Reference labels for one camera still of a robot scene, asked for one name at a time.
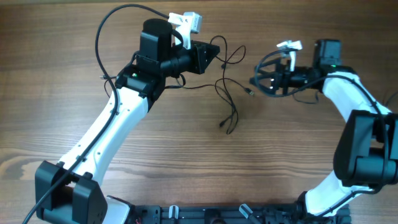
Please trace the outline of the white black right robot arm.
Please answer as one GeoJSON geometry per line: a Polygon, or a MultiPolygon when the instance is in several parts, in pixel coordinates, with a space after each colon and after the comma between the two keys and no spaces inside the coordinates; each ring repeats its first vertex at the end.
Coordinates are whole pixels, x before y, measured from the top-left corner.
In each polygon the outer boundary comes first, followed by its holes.
{"type": "Polygon", "coordinates": [[[379,103],[353,68],[341,63],[341,42],[315,42],[312,66],[296,66],[301,42],[286,40],[264,56],[250,83],[278,98],[306,89],[318,90],[337,108],[345,128],[333,157],[332,172],[304,192],[301,219],[332,217],[352,199],[374,195],[397,183],[397,114],[379,103]]]}

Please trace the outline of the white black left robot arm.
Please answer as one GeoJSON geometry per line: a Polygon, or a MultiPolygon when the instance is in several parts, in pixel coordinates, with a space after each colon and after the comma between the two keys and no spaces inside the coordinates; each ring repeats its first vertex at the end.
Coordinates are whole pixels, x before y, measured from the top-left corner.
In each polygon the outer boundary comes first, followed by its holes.
{"type": "Polygon", "coordinates": [[[105,196],[104,175],[130,131],[166,89],[168,77],[202,74],[220,49],[194,41],[202,17],[170,14],[144,22],[140,47],[116,77],[113,93],[86,134],[60,160],[35,172],[37,217],[49,223],[139,223],[135,206],[105,196]]]}

